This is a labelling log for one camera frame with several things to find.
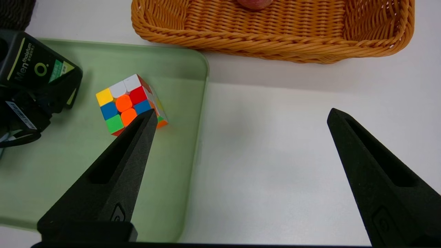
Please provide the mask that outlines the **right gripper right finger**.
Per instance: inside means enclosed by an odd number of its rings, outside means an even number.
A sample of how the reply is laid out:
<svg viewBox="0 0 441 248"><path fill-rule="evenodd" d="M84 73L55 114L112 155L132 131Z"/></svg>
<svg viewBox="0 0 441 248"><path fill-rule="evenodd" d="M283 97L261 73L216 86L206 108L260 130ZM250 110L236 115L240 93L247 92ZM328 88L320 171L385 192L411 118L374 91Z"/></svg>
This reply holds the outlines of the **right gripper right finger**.
<svg viewBox="0 0 441 248"><path fill-rule="evenodd" d="M327 118L373 247L441 245L441 197L349 114Z"/></svg>

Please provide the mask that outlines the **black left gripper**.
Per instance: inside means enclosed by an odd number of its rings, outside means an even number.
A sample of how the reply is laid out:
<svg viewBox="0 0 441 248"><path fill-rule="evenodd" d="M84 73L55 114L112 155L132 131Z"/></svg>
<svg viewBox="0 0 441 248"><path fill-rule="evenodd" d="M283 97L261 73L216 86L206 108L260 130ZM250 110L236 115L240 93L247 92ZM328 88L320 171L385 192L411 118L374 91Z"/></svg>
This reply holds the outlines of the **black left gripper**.
<svg viewBox="0 0 441 248"><path fill-rule="evenodd" d="M1 88L1 148L32 143L49 127L52 107L49 94Z"/></svg>

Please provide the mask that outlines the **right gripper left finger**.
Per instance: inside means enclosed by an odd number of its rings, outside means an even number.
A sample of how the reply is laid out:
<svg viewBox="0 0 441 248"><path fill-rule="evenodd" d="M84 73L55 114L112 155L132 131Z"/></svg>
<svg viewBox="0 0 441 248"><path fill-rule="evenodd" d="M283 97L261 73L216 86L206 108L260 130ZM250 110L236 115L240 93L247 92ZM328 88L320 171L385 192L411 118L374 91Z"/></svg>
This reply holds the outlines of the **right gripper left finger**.
<svg viewBox="0 0 441 248"><path fill-rule="evenodd" d="M156 131L138 115L38 221L42 241L136 241L131 223Z"/></svg>

